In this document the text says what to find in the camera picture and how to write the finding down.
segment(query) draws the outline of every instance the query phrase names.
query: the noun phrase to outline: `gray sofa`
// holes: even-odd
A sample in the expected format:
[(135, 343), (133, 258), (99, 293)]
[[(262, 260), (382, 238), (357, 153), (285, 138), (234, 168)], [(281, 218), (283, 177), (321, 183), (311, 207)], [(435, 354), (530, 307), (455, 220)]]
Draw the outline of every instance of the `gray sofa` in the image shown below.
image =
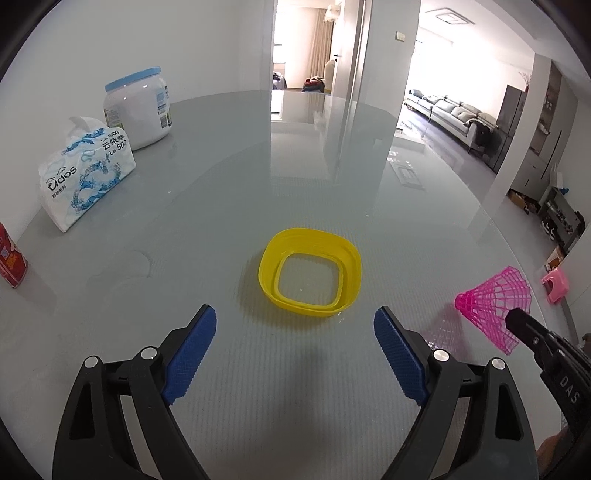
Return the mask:
[(484, 152), (491, 133), (496, 128), (496, 118), (492, 115), (447, 95), (427, 97), (419, 90), (409, 90), (404, 104), (459, 138), (467, 145), (468, 152)]

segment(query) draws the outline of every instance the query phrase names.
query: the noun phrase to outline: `yellow plastic lid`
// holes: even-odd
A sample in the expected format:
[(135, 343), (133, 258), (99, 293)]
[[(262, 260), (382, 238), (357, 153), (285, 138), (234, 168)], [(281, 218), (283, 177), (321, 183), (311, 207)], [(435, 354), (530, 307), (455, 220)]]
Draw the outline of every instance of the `yellow plastic lid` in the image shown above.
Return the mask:
[[(285, 261), (304, 254), (333, 261), (339, 268), (339, 286), (329, 305), (310, 305), (288, 299), (279, 291), (279, 279)], [(292, 228), (274, 236), (267, 245), (259, 266), (259, 283), (265, 295), (279, 308), (302, 315), (330, 317), (350, 307), (361, 287), (361, 257), (347, 239), (320, 230)]]

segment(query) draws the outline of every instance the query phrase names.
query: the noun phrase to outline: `person's hand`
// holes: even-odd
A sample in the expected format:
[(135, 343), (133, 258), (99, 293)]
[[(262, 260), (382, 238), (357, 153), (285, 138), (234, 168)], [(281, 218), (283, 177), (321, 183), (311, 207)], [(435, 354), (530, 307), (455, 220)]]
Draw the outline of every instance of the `person's hand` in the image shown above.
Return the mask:
[(538, 471), (540, 474), (544, 473), (550, 466), (556, 446), (564, 436), (565, 432), (566, 430), (562, 430), (558, 435), (546, 438), (546, 440), (542, 442), (542, 445), (540, 445), (540, 448), (538, 448)]

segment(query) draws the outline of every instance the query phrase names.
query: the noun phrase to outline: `refrigerator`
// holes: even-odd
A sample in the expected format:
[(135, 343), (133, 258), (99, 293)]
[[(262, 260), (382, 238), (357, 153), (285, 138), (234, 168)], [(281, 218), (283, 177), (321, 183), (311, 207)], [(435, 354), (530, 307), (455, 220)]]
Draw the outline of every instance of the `refrigerator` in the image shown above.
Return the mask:
[(507, 85), (505, 99), (496, 120), (496, 127), (492, 133), (491, 141), (485, 153), (489, 159), (485, 162), (495, 173), (499, 173), (501, 165), (505, 161), (513, 135), (521, 119), (527, 93), (518, 88)]

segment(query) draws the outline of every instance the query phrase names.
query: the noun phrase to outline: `blue gripper pad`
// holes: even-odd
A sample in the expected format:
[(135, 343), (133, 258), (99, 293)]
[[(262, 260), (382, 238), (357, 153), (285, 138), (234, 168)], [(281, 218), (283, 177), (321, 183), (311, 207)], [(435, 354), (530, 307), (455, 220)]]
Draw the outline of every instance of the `blue gripper pad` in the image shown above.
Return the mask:
[(375, 313), (374, 332), (404, 395), (416, 401), (419, 407), (424, 406), (429, 393), (423, 366), (383, 309)]
[(168, 364), (162, 398), (170, 406), (187, 393), (189, 385), (216, 334), (216, 311), (209, 307)]

